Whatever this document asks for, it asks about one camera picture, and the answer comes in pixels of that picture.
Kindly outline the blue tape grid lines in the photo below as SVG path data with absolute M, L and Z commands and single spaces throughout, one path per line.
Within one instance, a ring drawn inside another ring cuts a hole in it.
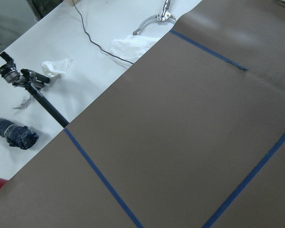
M 285 148 L 285 93 L 167 33 L 66 130 L 137 228 L 216 228 Z

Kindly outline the metal reacher grabber tool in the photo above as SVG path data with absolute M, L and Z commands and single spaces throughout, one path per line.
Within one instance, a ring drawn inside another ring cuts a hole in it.
M 142 30 L 144 29 L 144 27 L 146 27 L 147 24 L 151 21 L 155 21 L 155 20 L 157 22 L 173 21 L 173 23 L 175 23 L 178 20 L 178 18 L 169 12 L 170 4 L 171 4 L 171 0 L 165 0 L 162 11 L 159 14 L 152 15 L 148 17 L 147 19 L 145 19 L 139 25 L 139 27 L 135 31 L 133 31 L 132 35 L 134 36 L 139 35 L 139 33 L 142 32 Z

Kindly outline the folded navy umbrella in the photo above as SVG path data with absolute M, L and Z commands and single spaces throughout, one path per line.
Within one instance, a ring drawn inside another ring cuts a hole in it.
M 23 150 L 31 148 L 39 139 L 37 133 L 31 131 L 27 126 L 18 126 L 3 118 L 0 118 L 0 136 L 6 139 L 9 146 Z

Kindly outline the white plastic bag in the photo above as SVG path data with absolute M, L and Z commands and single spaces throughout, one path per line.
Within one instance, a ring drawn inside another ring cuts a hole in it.
M 160 38 L 129 35 L 123 39 L 114 39 L 109 52 L 124 60 L 135 62 L 159 40 Z

